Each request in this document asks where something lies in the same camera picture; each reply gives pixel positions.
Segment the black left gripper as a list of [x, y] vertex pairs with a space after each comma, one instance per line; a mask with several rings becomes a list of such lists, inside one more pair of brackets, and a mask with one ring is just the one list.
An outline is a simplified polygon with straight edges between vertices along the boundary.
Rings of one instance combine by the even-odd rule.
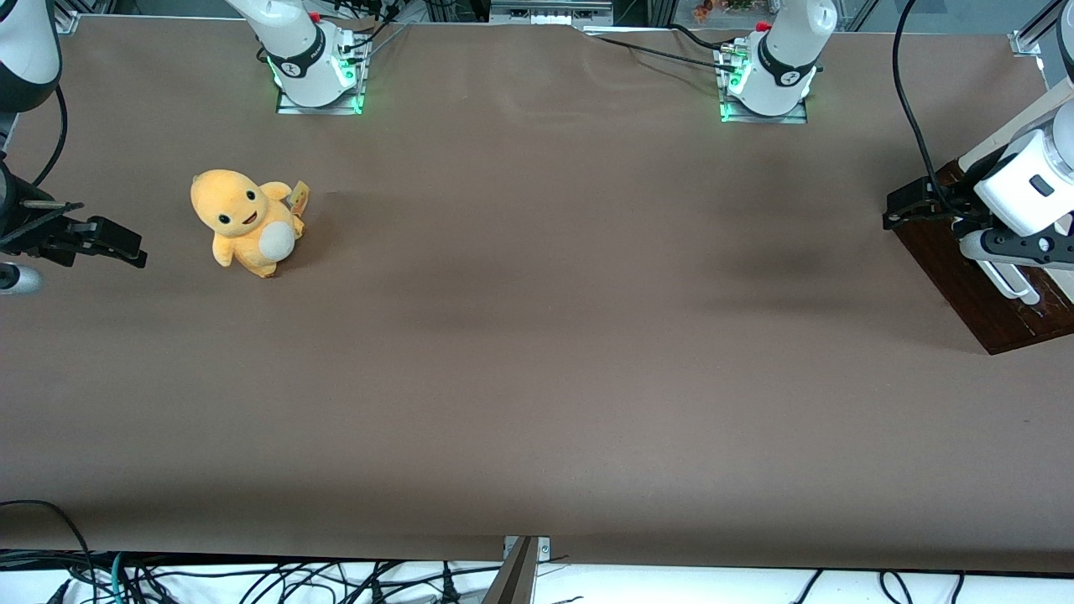
[[973, 187], [983, 177], [983, 166], [969, 169], [945, 164], [928, 177], [913, 179], [889, 195], [889, 213], [883, 214], [883, 229], [894, 231], [906, 222], [961, 222], [963, 228], [982, 228], [983, 203]]

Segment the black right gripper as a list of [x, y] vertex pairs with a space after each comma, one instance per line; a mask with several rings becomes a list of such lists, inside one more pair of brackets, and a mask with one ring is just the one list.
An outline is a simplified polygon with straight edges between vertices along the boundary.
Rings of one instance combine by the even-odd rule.
[[[70, 230], [79, 221], [68, 217], [70, 211], [82, 208], [83, 203], [58, 201], [27, 179], [14, 175], [4, 162], [1, 169], [1, 249], [4, 255], [44, 258], [60, 265], [73, 265], [78, 253], [88, 255], [84, 238]], [[134, 231], [102, 216], [89, 218], [87, 228], [87, 240], [93, 246], [117, 253], [117, 259], [127, 265], [146, 267], [149, 254], [141, 251], [142, 238]]]

